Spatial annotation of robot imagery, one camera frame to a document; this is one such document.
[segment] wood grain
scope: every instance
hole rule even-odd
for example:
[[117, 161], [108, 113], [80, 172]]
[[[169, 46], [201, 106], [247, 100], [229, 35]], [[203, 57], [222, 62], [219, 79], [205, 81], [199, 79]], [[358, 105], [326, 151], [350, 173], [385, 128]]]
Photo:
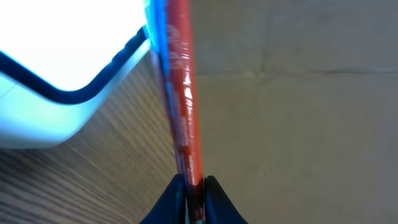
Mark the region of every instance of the wood grain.
[[147, 55], [65, 143], [0, 151], [0, 222], [138, 223], [174, 173]]

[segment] bright light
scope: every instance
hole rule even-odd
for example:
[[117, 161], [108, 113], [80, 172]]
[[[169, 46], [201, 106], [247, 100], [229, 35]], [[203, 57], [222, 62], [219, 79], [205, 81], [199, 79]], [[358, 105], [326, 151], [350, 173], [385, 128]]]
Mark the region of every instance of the bright light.
[[83, 88], [146, 22], [142, 0], [0, 1], [0, 50], [61, 90]]

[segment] white object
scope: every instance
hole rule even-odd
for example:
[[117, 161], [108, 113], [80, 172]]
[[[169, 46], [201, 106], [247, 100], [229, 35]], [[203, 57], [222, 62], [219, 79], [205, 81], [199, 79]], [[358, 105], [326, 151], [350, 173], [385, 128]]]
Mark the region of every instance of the white object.
[[145, 40], [100, 93], [77, 105], [54, 103], [0, 73], [0, 147], [45, 148], [67, 140], [88, 121], [149, 48], [150, 42]]
[[142, 0], [12, 0], [0, 11], [0, 51], [66, 91], [89, 84], [146, 23]]

